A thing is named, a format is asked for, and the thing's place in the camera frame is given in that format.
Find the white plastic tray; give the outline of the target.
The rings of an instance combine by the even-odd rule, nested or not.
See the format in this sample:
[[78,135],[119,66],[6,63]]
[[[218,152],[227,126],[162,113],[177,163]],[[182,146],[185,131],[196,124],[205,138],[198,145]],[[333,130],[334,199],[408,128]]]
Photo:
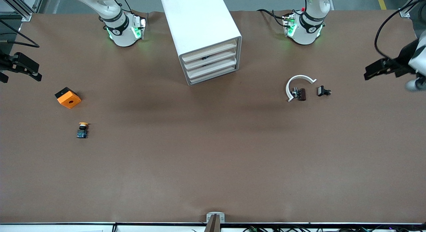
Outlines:
[[235,55],[236,55],[236,48],[231,48],[222,52],[211,54],[209,55],[210,57],[206,60],[202,60],[200,58],[200,59],[192,60],[190,62],[185,62],[184,68],[186,70],[193,70],[198,67],[203,67],[208,64],[218,62],[219,60],[226,59],[228,57],[234,57]]

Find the yellow push button blue base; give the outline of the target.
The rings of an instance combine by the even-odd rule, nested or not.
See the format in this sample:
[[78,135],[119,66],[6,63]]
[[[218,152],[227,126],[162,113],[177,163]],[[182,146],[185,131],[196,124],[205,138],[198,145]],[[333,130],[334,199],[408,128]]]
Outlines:
[[76,138],[87,138],[88,137],[88,126],[89,126],[88,123],[80,122],[79,128],[77,130]]

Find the orange box with round hole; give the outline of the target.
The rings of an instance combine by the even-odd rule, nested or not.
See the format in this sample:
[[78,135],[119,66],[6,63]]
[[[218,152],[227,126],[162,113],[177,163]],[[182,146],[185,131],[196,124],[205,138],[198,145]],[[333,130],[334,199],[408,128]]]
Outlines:
[[65,87],[55,94],[56,99],[62,106],[72,109],[82,102],[81,98],[70,88]]

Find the dark brown connector block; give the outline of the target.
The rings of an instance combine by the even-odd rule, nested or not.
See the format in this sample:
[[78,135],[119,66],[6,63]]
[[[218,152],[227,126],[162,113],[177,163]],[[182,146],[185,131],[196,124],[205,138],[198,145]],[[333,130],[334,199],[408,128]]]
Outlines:
[[297,99],[298,101],[306,100],[306,90],[304,88],[298,89],[297,87],[294,87],[291,93],[293,98]]

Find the white curved plastic arc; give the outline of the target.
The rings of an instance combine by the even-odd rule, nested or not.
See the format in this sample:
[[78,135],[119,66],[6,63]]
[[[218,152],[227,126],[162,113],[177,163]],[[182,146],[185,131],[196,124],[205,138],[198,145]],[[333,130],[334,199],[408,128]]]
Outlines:
[[306,81],[308,81],[311,84],[313,84],[313,83],[315,83],[317,81],[316,79],[312,79],[312,78],[310,78],[309,76],[306,76],[306,75],[296,75],[296,76],[291,77],[288,80],[288,82],[286,84],[286,87],[285,87],[286,95],[289,98],[288,102],[290,102],[291,100],[293,100],[295,98],[294,94],[290,91],[290,84],[291,84],[292,81],[297,80],[297,79],[306,80]]

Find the brown table cover sheet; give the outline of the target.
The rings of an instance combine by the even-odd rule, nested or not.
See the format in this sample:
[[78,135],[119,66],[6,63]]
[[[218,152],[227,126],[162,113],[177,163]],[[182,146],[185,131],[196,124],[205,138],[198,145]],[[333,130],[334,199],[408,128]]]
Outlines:
[[[24,23],[41,47],[13,51],[43,79],[0,84],[0,222],[426,222],[426,92],[404,89],[412,75],[363,77],[391,11],[332,11],[310,46],[231,14],[239,70],[194,86],[164,13],[129,48],[96,15]],[[306,100],[288,102],[296,75],[317,81],[292,81]]]

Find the aluminium frame profile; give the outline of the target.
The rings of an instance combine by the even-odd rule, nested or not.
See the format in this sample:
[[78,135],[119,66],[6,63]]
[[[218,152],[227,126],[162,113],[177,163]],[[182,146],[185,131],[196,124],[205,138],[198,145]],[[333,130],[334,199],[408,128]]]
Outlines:
[[414,9],[417,4],[419,4],[422,0],[408,0],[402,8],[399,8],[399,14],[402,18],[409,18],[410,12]]
[[33,14],[41,10],[43,0],[0,0],[0,16],[6,19],[21,18],[29,22]]

